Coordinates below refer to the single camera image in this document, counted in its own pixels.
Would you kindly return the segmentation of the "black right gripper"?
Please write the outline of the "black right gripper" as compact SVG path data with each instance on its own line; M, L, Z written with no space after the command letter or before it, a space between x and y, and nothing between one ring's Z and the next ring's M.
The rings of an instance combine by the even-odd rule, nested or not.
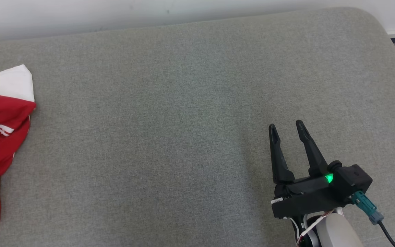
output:
M268 127L274 194L276 199L282 198L272 204L272 211L273 216L279 219L345 206L352 194L351 184L327 174L328 164L303 121L298 119L296 127L299 139L304 144L311 176L296 181L287 167L276 126L271 124Z

